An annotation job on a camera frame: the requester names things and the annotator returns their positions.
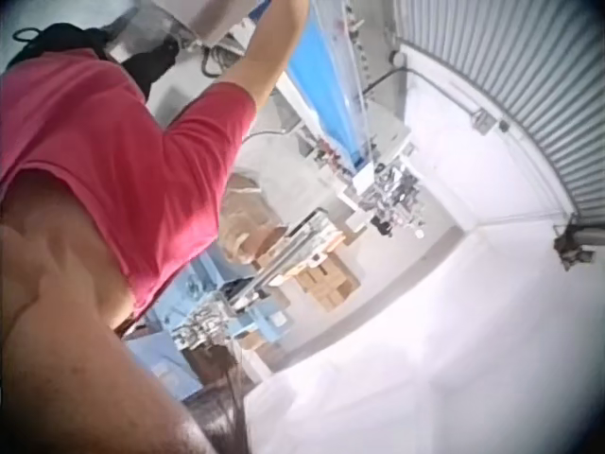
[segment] raised arm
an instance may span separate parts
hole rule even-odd
[[[220,79],[246,90],[256,108],[265,105],[303,34],[309,0],[272,0],[252,36],[246,55]]]

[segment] industrial machine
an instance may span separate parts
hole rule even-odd
[[[152,0],[150,7],[167,21],[164,29],[190,49],[203,49],[207,74],[208,59],[224,69],[243,55],[268,4]],[[407,227],[422,238],[421,182],[407,165],[415,152],[410,131],[366,98],[355,54],[359,27],[345,1],[312,0],[306,31],[277,84],[299,121],[288,131],[256,134],[299,135],[311,148],[307,159],[353,210],[346,224],[354,232],[370,225],[391,236],[393,229]],[[271,286],[300,267],[317,266],[340,236],[326,213],[316,210],[269,251],[259,271],[225,272],[229,267],[219,264],[216,252],[206,253],[173,283],[179,294],[161,298],[154,316],[180,348],[225,343],[254,330],[277,341],[290,321],[272,301]]]

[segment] blue panel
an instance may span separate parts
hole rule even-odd
[[[269,1],[258,7],[251,18],[258,21]],[[324,132],[340,144],[341,152],[353,167],[365,163],[356,141],[354,121],[347,107],[347,96],[342,90],[337,69],[324,41],[315,9],[309,14],[309,23],[287,68],[287,73],[301,92],[307,105],[315,110]]]
[[[137,362],[157,376],[176,399],[184,400],[201,390],[201,383],[167,332],[128,340],[126,345]]]

